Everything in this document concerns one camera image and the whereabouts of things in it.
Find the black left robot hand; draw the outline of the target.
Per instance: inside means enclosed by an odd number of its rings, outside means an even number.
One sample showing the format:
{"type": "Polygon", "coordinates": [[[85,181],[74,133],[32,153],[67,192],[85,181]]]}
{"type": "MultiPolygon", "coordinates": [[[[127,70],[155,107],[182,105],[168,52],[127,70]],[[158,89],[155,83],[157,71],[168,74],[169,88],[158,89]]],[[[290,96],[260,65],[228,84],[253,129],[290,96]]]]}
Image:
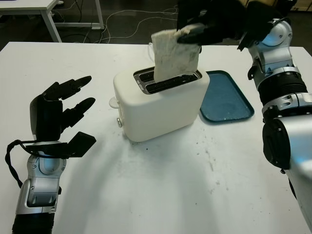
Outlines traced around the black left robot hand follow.
{"type": "Polygon", "coordinates": [[[66,128],[73,127],[84,117],[84,113],[95,103],[95,98],[89,97],[66,110],[62,101],[78,93],[91,79],[91,76],[86,76],[64,83],[54,82],[31,101],[30,124],[35,141],[57,141],[66,128]]]}

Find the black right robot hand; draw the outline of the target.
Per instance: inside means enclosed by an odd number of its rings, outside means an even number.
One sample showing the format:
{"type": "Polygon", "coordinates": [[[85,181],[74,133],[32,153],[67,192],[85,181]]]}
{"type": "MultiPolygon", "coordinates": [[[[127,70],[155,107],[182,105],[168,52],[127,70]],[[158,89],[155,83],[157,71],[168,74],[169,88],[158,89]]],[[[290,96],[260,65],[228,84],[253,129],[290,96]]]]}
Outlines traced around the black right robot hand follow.
{"type": "Polygon", "coordinates": [[[271,20],[277,15],[274,7],[259,1],[244,6],[238,0],[180,0],[177,29],[197,23],[203,27],[181,36],[177,42],[210,45],[235,39],[245,48],[267,36],[273,27],[271,20]]]}

